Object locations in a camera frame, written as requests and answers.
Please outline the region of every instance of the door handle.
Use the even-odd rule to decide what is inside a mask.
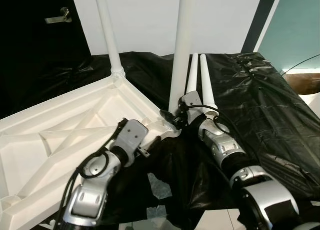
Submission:
[[[70,11],[67,7],[62,7],[60,9],[62,16],[45,18],[47,24],[59,23],[59,22],[72,22]]]

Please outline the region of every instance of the black plastic sheet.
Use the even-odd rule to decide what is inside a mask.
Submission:
[[[259,53],[206,56],[215,103],[242,132],[242,147],[252,156],[255,151],[263,168],[298,204],[319,201],[320,119]],[[128,52],[120,59],[126,78],[160,109],[168,109],[173,56]],[[78,68],[53,67],[38,78],[16,110],[109,75],[107,55],[93,56]],[[158,200],[152,195],[148,172],[170,185],[172,197]],[[143,219],[147,207],[165,204],[173,224],[192,229],[202,211],[236,207],[206,147],[185,133],[161,141],[149,159],[137,160],[112,183],[105,224]]]

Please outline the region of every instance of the white cylindrical leg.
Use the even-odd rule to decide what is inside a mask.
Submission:
[[[202,98],[203,104],[209,105],[217,109],[214,100],[214,94],[212,92],[211,81],[209,76],[207,58],[205,54],[200,55],[200,65],[201,65],[201,82],[202,82]],[[204,114],[217,115],[218,113],[212,109],[203,108]]]
[[[176,114],[178,100],[185,93],[189,63],[191,27],[196,0],[180,0],[172,69],[169,112]]]
[[[187,93],[197,90],[196,89],[197,88],[197,73],[198,73],[198,54],[194,53],[192,55],[192,60],[191,60],[188,85],[186,87]]]
[[[104,39],[108,48],[108,54],[111,62],[111,77],[123,78],[125,76],[124,68],[121,66],[119,53],[116,47],[114,31],[112,29],[108,5],[106,0],[96,0],[100,21],[103,28]]]

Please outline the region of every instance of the white wall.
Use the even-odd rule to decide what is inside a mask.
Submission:
[[[95,0],[74,0],[92,55],[108,53]],[[119,52],[174,52],[179,0],[107,0]],[[191,52],[240,52],[259,0],[197,0]]]

